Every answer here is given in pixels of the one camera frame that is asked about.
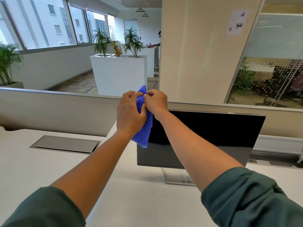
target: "forearm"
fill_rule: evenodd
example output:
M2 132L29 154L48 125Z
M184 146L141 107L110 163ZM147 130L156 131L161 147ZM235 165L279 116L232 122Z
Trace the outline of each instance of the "forearm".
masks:
M226 170L242 166L191 131L170 112L163 113L159 121L177 157L201 192Z
M65 191L87 218L131 138L125 133L115 133L51 186Z

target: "finger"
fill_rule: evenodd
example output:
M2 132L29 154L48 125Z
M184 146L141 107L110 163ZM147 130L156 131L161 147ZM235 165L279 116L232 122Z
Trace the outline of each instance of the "finger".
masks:
M153 96L155 95L159 90L158 89L152 89L146 92L146 94Z
M131 95L131 99L130 102L136 102L137 101L137 97L143 95L142 92L136 92L134 94Z
M145 106L145 103L142 105L140 115L143 116L143 117L145 117L145 118L147 117L147 108Z
M123 96L120 98L120 104L127 103L129 101L129 98L131 97L131 95L134 94L134 93L135 93L135 91L125 92L123 94Z
M144 94L143 97L144 97L144 100L146 100L146 99L149 98L150 96L149 96L148 94Z

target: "left hand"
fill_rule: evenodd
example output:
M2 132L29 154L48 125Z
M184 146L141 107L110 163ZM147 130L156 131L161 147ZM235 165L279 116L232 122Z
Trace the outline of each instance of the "left hand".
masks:
M117 132L124 133L130 138L141 130L145 121L147 109L143 104L141 114L137 110L137 97L143 95L142 92L129 91L123 94L117 106Z

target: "ceiling light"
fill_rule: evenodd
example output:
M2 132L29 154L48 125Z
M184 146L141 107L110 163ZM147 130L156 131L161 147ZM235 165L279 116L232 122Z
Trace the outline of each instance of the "ceiling light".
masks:
M147 15L146 12L144 12L144 14L142 15L142 17L149 17L149 15Z
M136 12L145 12L141 7L136 10Z

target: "green sleeve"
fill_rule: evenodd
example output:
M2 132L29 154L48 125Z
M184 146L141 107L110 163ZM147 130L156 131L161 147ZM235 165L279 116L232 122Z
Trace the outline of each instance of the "green sleeve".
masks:
M78 207L56 187L41 187L26 198L1 227L82 227L86 222Z
M220 227L303 226L303 207L274 179L244 167L220 175L203 191L201 201Z

